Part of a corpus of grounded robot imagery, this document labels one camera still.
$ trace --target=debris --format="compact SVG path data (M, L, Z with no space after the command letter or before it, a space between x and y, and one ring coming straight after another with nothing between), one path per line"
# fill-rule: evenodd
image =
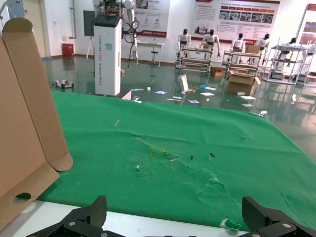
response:
M209 93L209 92L204 92L204 93L201 93L201 95L205 95L205 96L212 96L212 95L214 95L214 94Z
M217 90L216 88L208 87L208 86L205 85L205 84L200 85L200 88L201 88L201 89L206 89L206 90Z
M119 123L119 120L117 120L117 122L115 123L115 127L118 125L118 123Z
M220 227L224 227L224 228L227 228L227 229L232 230L232 231L238 231L240 229L241 225L234 223L231 218L226 216L223 219Z
M166 99L166 100L181 101L181 100L176 100L176 99Z
M139 89L131 89L130 91L142 91L142 90L144 89L139 88Z
M242 104L242 105L245 106L245 107L253 107L252 104Z
M154 91L154 93L155 93L155 94L158 94L158 95L164 95L164 94L166 94L167 92L164 92L164 91L159 90L159 91Z
M197 101L197 100L188 100L190 103L193 103L193 104L198 104L199 103L199 101Z
M263 111L260 112L259 116L265 117L267 114L268 114L268 112L263 110Z
M256 100L256 98L254 98L252 96L241 96L241 98L244 100Z

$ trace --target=poster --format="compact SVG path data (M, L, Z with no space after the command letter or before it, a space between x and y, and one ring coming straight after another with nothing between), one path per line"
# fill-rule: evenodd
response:
M301 27L298 32L297 41L300 44L316 43L316 4L308 4Z
M231 43L243 33L246 44L255 44L271 34L279 1L270 0L196 0L193 40L201 40L210 30L220 42Z
M167 37L170 0L135 0L140 36Z

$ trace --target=cardboard box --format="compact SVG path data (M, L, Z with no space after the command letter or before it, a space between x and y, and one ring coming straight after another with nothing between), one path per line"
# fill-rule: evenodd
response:
M235 73L230 71L227 91L232 93L244 92L249 96L252 94L255 84L261 84L260 79L245 73Z
M32 24L9 20L0 39L0 230L73 165ZM19 194L28 200L13 203Z
M254 46L254 45L246 45L246 53L259 54L260 53L260 47L259 46Z
M215 68L215 67L211 67L211 72L210 75L211 76L215 76L215 77L222 77L223 76L223 68Z

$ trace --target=green cloth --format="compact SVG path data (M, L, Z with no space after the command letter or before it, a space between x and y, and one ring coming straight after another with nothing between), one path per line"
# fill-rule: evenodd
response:
M106 195L109 211L210 226L227 217L247 230L241 200L251 196L316 229L316 164L269 120L223 109L53 97L75 163L39 200L86 206Z

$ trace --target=cardboard flap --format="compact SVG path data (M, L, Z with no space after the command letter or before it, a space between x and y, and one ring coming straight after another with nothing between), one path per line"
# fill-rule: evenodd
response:
M45 163L0 198L0 230L9 224L32 201L36 200L58 177L59 174L49 164ZM24 203L13 203L13 199L22 193L30 194L31 198Z
M258 83L258 85L261 84L261 81L260 81L260 79L259 79L258 77L255 77L255 80L256 80L256 82Z
M13 18L6 22L3 27L2 33L12 32L12 33L26 33L32 32L33 25L31 22L25 18Z
M5 28L3 39L46 160L58 171L69 170L73 159L69 155L38 47L34 35L25 33L32 30L32 24L27 19L14 18L5 24Z

